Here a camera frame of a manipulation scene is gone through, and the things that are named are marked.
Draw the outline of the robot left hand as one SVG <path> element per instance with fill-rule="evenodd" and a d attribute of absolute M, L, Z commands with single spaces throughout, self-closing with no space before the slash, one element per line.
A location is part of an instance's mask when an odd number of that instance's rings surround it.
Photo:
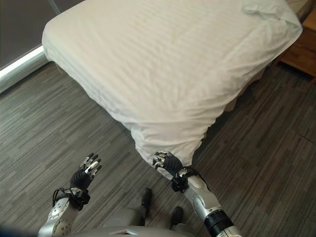
<path fill-rule="evenodd" d="M 97 172 L 102 168 L 98 154 L 91 153 L 84 158 L 79 169 L 72 175 L 70 188 L 87 191 Z"/>

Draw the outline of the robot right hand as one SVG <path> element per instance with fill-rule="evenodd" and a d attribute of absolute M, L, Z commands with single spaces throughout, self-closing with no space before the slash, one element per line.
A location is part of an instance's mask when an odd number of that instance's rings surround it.
<path fill-rule="evenodd" d="M 181 161 L 171 152 L 158 151 L 153 155 L 152 166 L 157 170 L 164 169 L 173 178 L 178 176 L 178 172 L 183 168 Z"/>

